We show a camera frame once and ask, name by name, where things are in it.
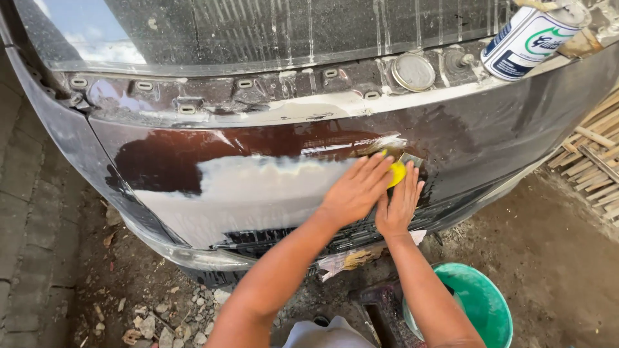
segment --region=dirt ground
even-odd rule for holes
[[[159,306],[158,315],[172,328],[184,322],[181,336],[187,340],[178,339],[176,348],[200,346],[225,293],[213,294],[192,283],[124,224],[106,226],[106,207],[98,193],[87,190],[85,195],[72,345],[79,347],[88,337],[84,347],[126,346],[121,338],[134,328],[134,319],[146,318],[142,311]],[[113,232],[106,248],[104,239]],[[513,317],[513,347],[611,347],[619,342],[619,230],[603,222],[556,173],[537,170],[510,194],[442,236],[443,247],[425,238],[423,254],[430,263],[469,264],[496,284]],[[342,315],[369,337],[347,294],[393,270],[386,257],[325,283],[306,279],[278,314],[272,343],[283,344],[294,322],[318,313]],[[126,302],[118,311],[122,298]],[[105,328],[99,331],[96,305],[105,317]],[[171,337],[162,330],[157,322],[153,341],[162,334],[162,339]]]

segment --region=metal lid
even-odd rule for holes
[[[548,11],[550,17],[559,22],[576,28],[584,28],[591,23],[591,12],[578,0],[563,0],[559,2],[562,8]]]
[[[402,87],[413,92],[423,92],[434,84],[436,73],[424,57],[404,53],[391,64],[391,74]]]

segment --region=car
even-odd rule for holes
[[[517,82],[479,60],[509,1],[4,1],[0,33],[68,161],[146,245],[217,288],[364,155],[423,160],[411,231],[439,236],[507,194],[617,84],[617,1],[586,5],[592,38]],[[308,274],[380,242],[373,216]]]

